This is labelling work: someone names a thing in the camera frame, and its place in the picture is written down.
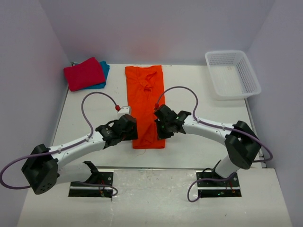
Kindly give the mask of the orange t shirt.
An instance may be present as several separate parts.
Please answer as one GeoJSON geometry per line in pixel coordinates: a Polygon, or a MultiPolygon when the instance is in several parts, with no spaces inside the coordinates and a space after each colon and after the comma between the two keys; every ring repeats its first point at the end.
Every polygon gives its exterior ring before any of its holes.
{"type": "Polygon", "coordinates": [[[162,66],[126,66],[127,101],[131,115],[137,120],[138,139],[133,140],[134,149],[163,149],[165,140],[159,140],[154,107],[165,103],[162,66]]]}

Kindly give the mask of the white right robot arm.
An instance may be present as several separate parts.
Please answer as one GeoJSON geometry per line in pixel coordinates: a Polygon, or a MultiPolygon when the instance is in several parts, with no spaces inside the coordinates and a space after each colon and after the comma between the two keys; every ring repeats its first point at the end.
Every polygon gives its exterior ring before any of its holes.
{"type": "Polygon", "coordinates": [[[154,115],[160,140],[168,139],[175,133],[183,133],[201,136],[226,147],[228,155],[215,165],[211,174],[211,180],[217,186],[227,182],[228,177],[239,169],[250,169],[261,149],[255,133],[243,121],[228,124],[231,130],[223,124],[221,128],[216,128],[211,126],[215,122],[200,123],[192,113],[175,113],[166,105],[157,107],[154,115]]]}

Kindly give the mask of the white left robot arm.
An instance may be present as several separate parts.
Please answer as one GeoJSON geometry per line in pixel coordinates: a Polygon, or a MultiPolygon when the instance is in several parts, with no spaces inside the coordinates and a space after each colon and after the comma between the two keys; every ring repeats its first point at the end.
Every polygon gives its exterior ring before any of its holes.
{"type": "Polygon", "coordinates": [[[117,120],[98,126],[86,137],[50,148],[44,144],[36,146],[26,157],[21,171],[36,195],[66,182],[105,187],[104,184],[98,184],[98,170],[91,161],[84,161],[79,165],[71,165],[71,162],[89,153],[137,138],[136,119],[124,114],[117,120]]]}

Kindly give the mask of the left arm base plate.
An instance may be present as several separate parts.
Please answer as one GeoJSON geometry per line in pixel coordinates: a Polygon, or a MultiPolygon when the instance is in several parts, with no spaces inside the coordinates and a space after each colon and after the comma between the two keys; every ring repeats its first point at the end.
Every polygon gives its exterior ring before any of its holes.
{"type": "Polygon", "coordinates": [[[113,187],[114,172],[100,172],[90,161],[84,164],[90,169],[90,176],[83,183],[80,180],[71,182],[68,196],[112,199],[117,194],[113,187]]]}

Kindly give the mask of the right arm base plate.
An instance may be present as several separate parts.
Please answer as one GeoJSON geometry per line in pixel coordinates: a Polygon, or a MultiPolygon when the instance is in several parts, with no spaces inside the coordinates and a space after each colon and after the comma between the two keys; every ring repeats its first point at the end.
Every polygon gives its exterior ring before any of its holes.
{"type": "Polygon", "coordinates": [[[241,188],[237,173],[230,180],[202,181],[197,183],[197,192],[200,198],[241,197],[241,188]]]}

